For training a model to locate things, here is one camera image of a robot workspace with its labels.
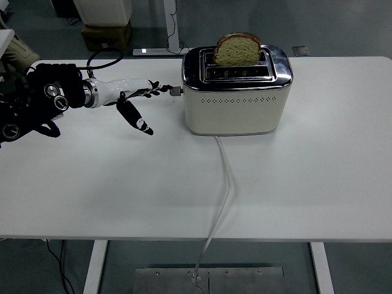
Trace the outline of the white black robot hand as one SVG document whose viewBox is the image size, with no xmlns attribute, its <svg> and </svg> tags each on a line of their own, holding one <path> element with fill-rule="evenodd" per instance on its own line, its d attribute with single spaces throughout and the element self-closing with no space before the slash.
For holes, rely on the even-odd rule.
<svg viewBox="0 0 392 294">
<path fill-rule="evenodd" d="M 150 98 L 173 89 L 170 85 L 162 85 L 158 81 L 152 82 L 142 78 L 109 82 L 91 79 L 90 82 L 92 83 L 93 108 L 115 105 L 117 111 L 130 126 L 148 135 L 153 135 L 154 131 L 130 101 L 131 98 L 139 96 Z"/>
</svg>

